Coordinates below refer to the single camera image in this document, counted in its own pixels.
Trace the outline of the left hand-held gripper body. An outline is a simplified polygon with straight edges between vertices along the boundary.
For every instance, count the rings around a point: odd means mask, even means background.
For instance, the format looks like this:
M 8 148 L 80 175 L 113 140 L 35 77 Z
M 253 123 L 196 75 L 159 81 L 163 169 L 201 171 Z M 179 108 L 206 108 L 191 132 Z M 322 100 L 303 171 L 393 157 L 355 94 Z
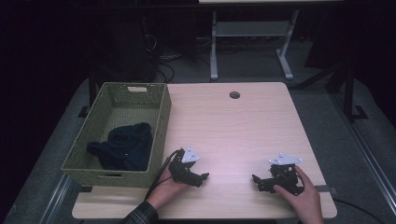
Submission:
M 178 183 L 187 184 L 188 180 L 201 179 L 198 174 L 191 171 L 191 167 L 200 160 L 193 147 L 181 148 L 169 164 L 169 171 Z

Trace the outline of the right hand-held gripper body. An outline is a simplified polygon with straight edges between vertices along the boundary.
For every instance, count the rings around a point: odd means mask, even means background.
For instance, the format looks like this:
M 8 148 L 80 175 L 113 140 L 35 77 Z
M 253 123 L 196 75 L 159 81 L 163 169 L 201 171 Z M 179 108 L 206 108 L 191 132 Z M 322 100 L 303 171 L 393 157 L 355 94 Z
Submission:
M 274 186 L 278 185 L 291 193 L 299 195 L 303 191 L 303 187 L 298 187 L 299 176 L 295 170 L 295 165 L 303 160 L 298 157 L 279 153 L 275 159 L 270 159 L 271 164 L 269 172 L 272 177 L 267 179 L 265 190 L 275 193 Z

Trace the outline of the dark cloth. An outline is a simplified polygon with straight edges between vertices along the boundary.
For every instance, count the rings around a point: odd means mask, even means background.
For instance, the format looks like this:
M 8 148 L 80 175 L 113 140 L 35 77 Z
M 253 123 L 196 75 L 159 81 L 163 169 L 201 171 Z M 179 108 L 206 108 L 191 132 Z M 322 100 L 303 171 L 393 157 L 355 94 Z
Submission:
M 105 170 L 144 172 L 149 166 L 153 137 L 146 122 L 111 130 L 104 142 L 90 142 L 87 151 Z

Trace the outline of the green woven basket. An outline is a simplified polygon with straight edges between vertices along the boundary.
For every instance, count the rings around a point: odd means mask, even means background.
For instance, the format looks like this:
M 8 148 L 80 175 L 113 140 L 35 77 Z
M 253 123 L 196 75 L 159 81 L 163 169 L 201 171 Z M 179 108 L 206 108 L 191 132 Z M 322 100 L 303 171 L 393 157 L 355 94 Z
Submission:
M 162 167 L 172 101 L 164 83 L 106 82 L 78 133 L 62 171 L 85 186 L 147 188 Z M 146 122 L 153 143 L 145 171 L 105 170 L 87 151 L 90 142 L 104 142 L 115 128 Z

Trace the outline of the person's left hand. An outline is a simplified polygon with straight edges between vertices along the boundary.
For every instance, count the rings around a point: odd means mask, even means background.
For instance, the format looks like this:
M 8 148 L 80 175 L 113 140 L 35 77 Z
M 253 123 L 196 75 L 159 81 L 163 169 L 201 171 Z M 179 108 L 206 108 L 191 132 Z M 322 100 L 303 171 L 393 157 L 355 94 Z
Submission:
M 171 176 L 169 169 L 165 168 L 159 183 L 147 197 L 146 202 L 150 203 L 156 210 L 160 210 L 188 187 L 189 185 L 187 184 L 176 182 Z

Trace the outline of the person's right hand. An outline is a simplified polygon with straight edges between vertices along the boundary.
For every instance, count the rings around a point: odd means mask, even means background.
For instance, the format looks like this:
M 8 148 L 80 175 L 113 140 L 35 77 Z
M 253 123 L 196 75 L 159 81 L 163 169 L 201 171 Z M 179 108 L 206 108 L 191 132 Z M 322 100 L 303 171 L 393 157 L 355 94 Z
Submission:
M 310 178 L 299 166 L 296 166 L 295 170 L 304 184 L 304 191 L 302 193 L 295 196 L 279 185 L 274 185 L 274 190 L 291 205 L 293 211 L 303 224 L 324 224 L 320 194 L 317 192 Z

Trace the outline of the grey tape strip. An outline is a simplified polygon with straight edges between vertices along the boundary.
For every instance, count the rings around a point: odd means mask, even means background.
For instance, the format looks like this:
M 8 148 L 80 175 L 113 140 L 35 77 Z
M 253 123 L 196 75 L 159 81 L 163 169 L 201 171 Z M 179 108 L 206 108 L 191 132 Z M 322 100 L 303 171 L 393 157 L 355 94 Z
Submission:
M 318 192 L 330 192 L 330 194 L 337 194 L 338 191 L 336 188 L 331 188 L 327 185 L 320 185 L 320 186 L 315 186 L 316 190 Z

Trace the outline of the black metal stand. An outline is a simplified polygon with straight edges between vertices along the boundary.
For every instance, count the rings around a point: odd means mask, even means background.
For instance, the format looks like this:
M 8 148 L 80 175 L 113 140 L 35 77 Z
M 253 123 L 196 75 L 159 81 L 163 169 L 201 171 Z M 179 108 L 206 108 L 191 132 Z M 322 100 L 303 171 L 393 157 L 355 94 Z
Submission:
M 356 119 L 368 119 L 367 114 L 360 105 L 353 105 L 354 76 L 349 66 L 345 70 L 344 114 L 350 122 Z
M 86 118 L 92 108 L 94 100 L 96 98 L 96 82 L 95 82 L 95 73 L 90 72 L 88 76 L 88 87 L 89 87 L 89 104 L 83 106 L 78 114 L 79 118 Z

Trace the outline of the white metal stand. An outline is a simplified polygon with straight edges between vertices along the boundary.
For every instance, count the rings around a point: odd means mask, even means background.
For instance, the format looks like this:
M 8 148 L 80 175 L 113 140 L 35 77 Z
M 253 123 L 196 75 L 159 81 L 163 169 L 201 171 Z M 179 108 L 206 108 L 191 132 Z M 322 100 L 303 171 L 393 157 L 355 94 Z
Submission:
M 219 21 L 218 13 L 212 13 L 211 51 L 209 57 L 210 79 L 218 80 L 217 39 L 219 37 L 283 37 L 284 44 L 276 50 L 276 56 L 287 80 L 293 79 L 286 58 L 288 46 L 299 15 L 294 10 L 288 21 Z

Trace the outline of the metal floor rail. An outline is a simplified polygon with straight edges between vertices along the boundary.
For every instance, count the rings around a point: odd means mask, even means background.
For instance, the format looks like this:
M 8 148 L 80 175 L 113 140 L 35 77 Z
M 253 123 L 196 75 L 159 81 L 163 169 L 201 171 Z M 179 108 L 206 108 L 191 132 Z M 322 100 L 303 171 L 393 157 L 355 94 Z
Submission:
M 351 110 L 346 109 L 345 103 L 347 101 L 342 101 L 337 94 L 331 94 L 330 98 L 337 111 L 340 113 L 353 139 L 357 143 L 361 152 L 361 156 L 368 166 L 375 183 L 378 185 L 382 195 L 389 205 L 390 210 L 394 216 L 396 216 L 396 188 L 391 184 L 389 177 L 382 169 L 382 161 L 375 157 L 372 149 L 364 139 L 356 124 L 357 120 L 368 120 L 369 118 L 367 114 L 360 105 L 353 105 Z
M 53 192 L 50 195 L 49 202 L 44 209 L 43 215 L 39 220 L 39 224 L 52 224 L 55 220 L 67 191 L 70 188 L 72 179 L 69 175 L 62 174 L 59 182 L 55 186 Z

